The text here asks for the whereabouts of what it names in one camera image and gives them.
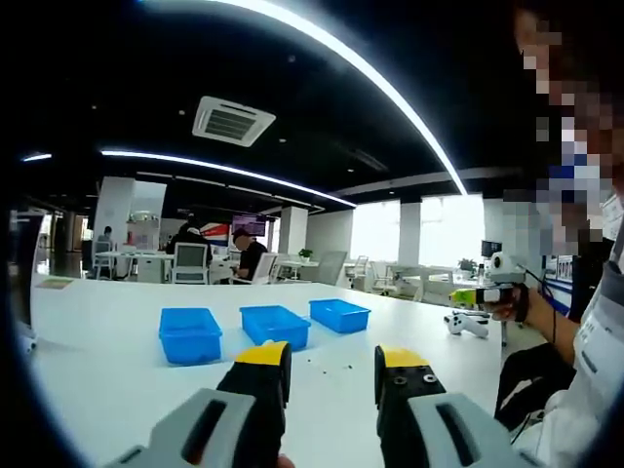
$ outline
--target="black ceiling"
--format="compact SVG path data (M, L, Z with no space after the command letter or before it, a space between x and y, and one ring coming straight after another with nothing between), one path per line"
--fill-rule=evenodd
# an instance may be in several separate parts
M458 169L525 166L535 153L538 100L522 71L510 14L490 3L504 2L306 1L296 10L372 63L416 109ZM203 168L104 160L98 151L106 147L191 157L322 192L444 170L386 95L295 29L226 5L191 2L202 9L164 14L146 9L149 4L81 2L17 17L28 28L15 67L11 156L54 155L24 168L25 191L57 199L71 192L76 207L85 206L101 176L139 171L339 206ZM249 148L199 138L191 130L202 96L265 110L277 120ZM270 197L175 185L168 210L276 206ZM469 188L475 186L481 187L473 182ZM410 196L416 192L411 189Z

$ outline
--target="blue plastic bin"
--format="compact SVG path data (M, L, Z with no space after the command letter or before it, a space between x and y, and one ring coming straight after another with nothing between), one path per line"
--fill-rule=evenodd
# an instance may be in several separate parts
M281 305L241 307L243 330L256 345L267 339L287 341L292 351L308 344L310 323Z
M310 317L338 333L365 330L369 324L370 309L341 299L310 301Z
M206 308L164 308L158 336L167 361L193 366L221 357L221 328Z

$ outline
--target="white game controller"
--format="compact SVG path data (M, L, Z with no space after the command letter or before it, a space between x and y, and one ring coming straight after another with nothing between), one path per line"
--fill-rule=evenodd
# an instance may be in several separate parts
M466 317L464 314L447 315L445 317L445 323L447 324L448 331L452 334L461 334L462 330L474 333L479 338L488 337L488 329L472 320L470 317Z

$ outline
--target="air conditioner vent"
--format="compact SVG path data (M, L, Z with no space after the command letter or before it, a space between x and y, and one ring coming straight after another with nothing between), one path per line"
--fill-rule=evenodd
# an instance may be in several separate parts
M195 137L251 146L275 121L275 116L236 102L202 97L195 116Z

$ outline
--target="potted plant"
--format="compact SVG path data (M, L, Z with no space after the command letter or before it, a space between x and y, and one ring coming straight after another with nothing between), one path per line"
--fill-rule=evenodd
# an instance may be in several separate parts
M457 266L463 272L464 279L469 279L475 273L477 268L477 262L475 260L469 260L468 258L462 258L457 262Z
M299 257L301 261L310 261L310 257L312 256L312 251L309 249L301 249L299 251Z

